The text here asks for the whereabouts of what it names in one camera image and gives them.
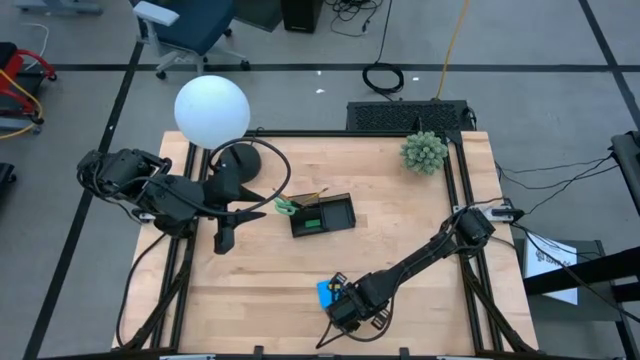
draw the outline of white cable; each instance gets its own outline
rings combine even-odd
[[[24,26],[37,26],[39,28],[44,29],[45,31],[45,35],[44,35],[44,42],[42,43],[42,50],[40,51],[40,57],[42,57],[42,55],[44,55],[44,51],[47,50],[47,42],[49,41],[49,28],[42,25],[42,24],[36,24],[36,23],[22,23],[20,25],[24,25]],[[29,66],[27,66],[26,69],[24,69],[25,71],[31,69],[32,67],[36,66],[36,64],[38,63],[38,60],[34,60]]]

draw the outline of yellow cable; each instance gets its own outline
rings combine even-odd
[[[5,73],[4,70],[0,69],[0,75],[4,76],[4,78],[7,79],[7,81],[9,81],[11,83],[11,85],[13,85],[21,93],[25,94],[29,99],[31,99],[31,101],[33,101],[36,104],[36,106],[38,107],[38,119],[42,119],[43,116],[44,116],[44,108],[42,107],[42,104],[40,104],[38,99],[36,99],[33,95],[31,95],[22,86],[18,85],[15,81],[13,81],[13,79],[11,77],[9,77],[9,75],[7,75],[7,73]],[[6,140],[6,139],[12,138],[14,136],[22,135],[22,134],[26,133],[27,131],[33,129],[34,126],[35,126],[34,124],[29,124],[28,126],[24,127],[23,129],[20,129],[20,130],[18,130],[16,132],[12,132],[11,134],[7,134],[7,135],[2,135],[2,136],[0,136],[0,140]]]
[[[440,93],[442,92],[442,87],[444,86],[444,78],[447,77],[447,66],[449,66],[449,58],[451,57],[451,51],[453,50],[453,45],[456,43],[458,32],[460,32],[460,28],[462,27],[462,21],[464,20],[464,16],[467,14],[467,8],[469,7],[470,2],[471,2],[470,0],[464,0],[462,11],[460,11],[460,16],[458,17],[458,23],[456,24],[456,29],[453,31],[453,37],[451,38],[451,43],[449,43],[449,49],[447,50],[447,57],[444,59],[444,65],[442,66],[442,75],[440,76],[440,85],[438,86],[436,99],[440,99]]]

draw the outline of black floor stripe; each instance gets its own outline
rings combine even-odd
[[[254,64],[251,71],[361,71],[370,64]],[[57,71],[126,71],[124,64],[57,64],[53,65]],[[136,71],[156,71],[154,64],[140,64]],[[398,64],[402,71],[442,71],[442,64]],[[615,70],[617,65],[499,65],[499,64],[452,64],[449,72],[513,72],[513,73],[590,73]],[[640,72],[640,65],[624,65],[618,67],[624,72]],[[194,72],[195,65],[178,64],[167,72]],[[206,72],[243,71],[239,65],[206,65]]]
[[[607,61],[607,65],[612,69],[611,72],[613,73],[613,78],[616,81],[616,85],[618,85],[618,89],[620,90],[620,94],[627,105],[631,118],[636,123],[636,126],[640,128],[640,110],[638,109],[638,103],[633,96],[633,92],[629,88],[629,84],[627,84],[627,81],[622,74],[622,67],[618,66],[618,62],[613,55],[613,51],[611,51],[611,48],[609,47],[609,43],[607,43],[607,39],[598,24],[598,20],[596,19],[589,2],[587,0],[578,0],[578,2],[580,3],[580,7],[582,8],[584,15],[587,17],[587,22],[591,27],[591,31],[593,31],[593,35],[598,42],[598,46],[600,46],[602,55],[604,55],[604,58]]]
[[[133,80],[133,75],[135,74],[135,66],[140,60],[140,54],[142,54],[142,44],[138,43],[131,54],[129,64],[127,65],[128,69],[124,75],[124,79],[120,85],[120,90],[118,91],[118,95],[116,96],[116,100],[111,110],[111,115],[109,116],[109,120],[105,126],[99,146],[101,151],[106,151],[111,144],[113,133],[116,130],[120,113],[122,112],[122,108],[127,98],[127,93],[129,92],[129,87],[131,86],[131,81]],[[49,284],[47,295],[44,298],[44,302],[40,308],[40,313],[38,314],[38,319],[36,320],[33,331],[31,332],[31,337],[29,338],[29,343],[27,344],[27,348],[23,356],[23,359],[25,360],[37,359],[38,357],[42,342],[47,334],[47,328],[49,327],[51,316],[53,316],[56,303],[58,302],[58,297],[62,291],[64,279],[67,276],[69,266],[71,265],[71,259],[73,258],[73,253],[75,252],[78,244],[78,239],[80,238],[80,233],[82,232],[82,227],[84,226],[84,221],[87,217],[92,198],[93,196],[89,191],[85,190],[82,193],[78,209],[73,217],[73,222],[71,223],[71,228],[67,235],[67,240],[65,241],[62,249],[62,254],[60,254],[58,265],[56,265],[53,278]]]

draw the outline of blue block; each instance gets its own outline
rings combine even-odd
[[[322,309],[326,309],[333,302],[331,290],[329,290],[330,280],[319,282],[316,287],[318,288],[318,300],[320,300],[320,306]]]

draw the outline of white paper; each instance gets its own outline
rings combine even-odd
[[[525,262],[524,262],[524,277],[528,278],[539,274],[544,274],[550,271],[560,269],[561,266],[555,261],[551,260],[548,256],[538,250],[531,241],[534,241],[540,249],[551,255],[556,260],[562,262],[565,266],[575,265],[578,257],[575,254],[576,249],[561,244],[559,242],[543,238],[539,235],[529,233],[530,240],[527,241],[525,246]],[[560,291],[554,291],[544,294],[545,296],[568,302],[573,305],[578,305],[578,289],[566,289]]]

